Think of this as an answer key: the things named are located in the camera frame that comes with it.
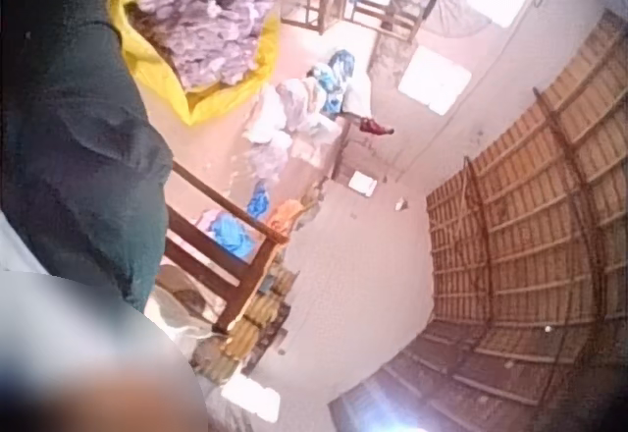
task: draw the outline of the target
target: wooden bench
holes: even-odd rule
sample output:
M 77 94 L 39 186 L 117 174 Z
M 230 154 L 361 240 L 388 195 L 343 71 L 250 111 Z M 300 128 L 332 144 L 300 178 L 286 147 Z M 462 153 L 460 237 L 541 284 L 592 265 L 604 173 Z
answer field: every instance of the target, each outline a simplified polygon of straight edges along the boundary
M 173 170 L 263 238 L 257 253 L 248 263 L 222 248 L 174 208 L 168 206 L 170 231 L 236 279 L 236 284 L 227 281 L 171 238 L 166 237 L 166 257 L 225 301 L 225 309 L 214 324 L 214 330 L 221 334 L 228 334 L 257 293 L 275 254 L 288 242 L 288 237 L 251 217 L 239 206 L 201 182 L 180 164 L 175 162 Z

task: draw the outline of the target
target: dark green fabric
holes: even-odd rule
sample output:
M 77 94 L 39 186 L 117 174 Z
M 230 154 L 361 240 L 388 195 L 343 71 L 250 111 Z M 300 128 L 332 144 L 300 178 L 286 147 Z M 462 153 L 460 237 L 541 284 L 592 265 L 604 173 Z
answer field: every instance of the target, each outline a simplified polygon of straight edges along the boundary
M 105 0 L 2 0 L 2 210 L 50 274 L 142 310 L 164 252 L 172 153 Z

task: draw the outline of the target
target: orange cloth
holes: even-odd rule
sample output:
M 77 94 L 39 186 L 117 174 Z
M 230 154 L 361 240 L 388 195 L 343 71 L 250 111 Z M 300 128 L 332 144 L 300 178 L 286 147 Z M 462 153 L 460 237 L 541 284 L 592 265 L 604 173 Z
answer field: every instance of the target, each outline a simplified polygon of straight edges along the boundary
M 295 199 L 289 199 L 279 205 L 268 218 L 268 226 L 284 236 L 287 236 L 296 217 L 305 207 Z

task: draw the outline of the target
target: white bag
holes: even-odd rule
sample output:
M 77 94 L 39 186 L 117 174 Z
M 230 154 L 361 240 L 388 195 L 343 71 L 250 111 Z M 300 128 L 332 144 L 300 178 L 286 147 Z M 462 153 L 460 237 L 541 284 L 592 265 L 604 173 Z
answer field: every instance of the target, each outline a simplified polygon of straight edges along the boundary
M 342 111 L 353 113 L 360 118 L 372 118 L 371 79 L 366 73 L 356 73 L 348 84 Z
M 300 79 L 288 79 L 277 85 L 277 93 L 284 104 L 286 127 L 288 131 L 293 132 L 307 118 L 308 89 Z
M 244 137 L 254 144 L 267 144 L 286 127 L 287 120 L 282 99 L 273 86 L 266 84 L 253 107 Z
M 315 113 L 316 126 L 310 130 L 310 136 L 314 145 L 321 146 L 324 144 L 333 144 L 334 141 L 342 134 L 342 128 L 335 121 L 330 120 L 327 116 Z

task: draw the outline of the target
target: fan blade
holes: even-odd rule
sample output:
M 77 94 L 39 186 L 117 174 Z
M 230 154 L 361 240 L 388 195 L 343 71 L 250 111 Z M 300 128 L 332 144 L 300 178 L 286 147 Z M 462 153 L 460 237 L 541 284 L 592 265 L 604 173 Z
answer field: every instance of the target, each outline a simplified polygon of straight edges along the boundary
M 425 22 L 428 19 L 428 17 L 432 13 L 432 10 L 434 10 L 434 7 L 436 6 L 436 1 L 437 0 L 430 0 L 428 2 L 428 6 L 425 7 L 425 10 L 423 11 L 423 17 L 421 18 L 421 21 Z

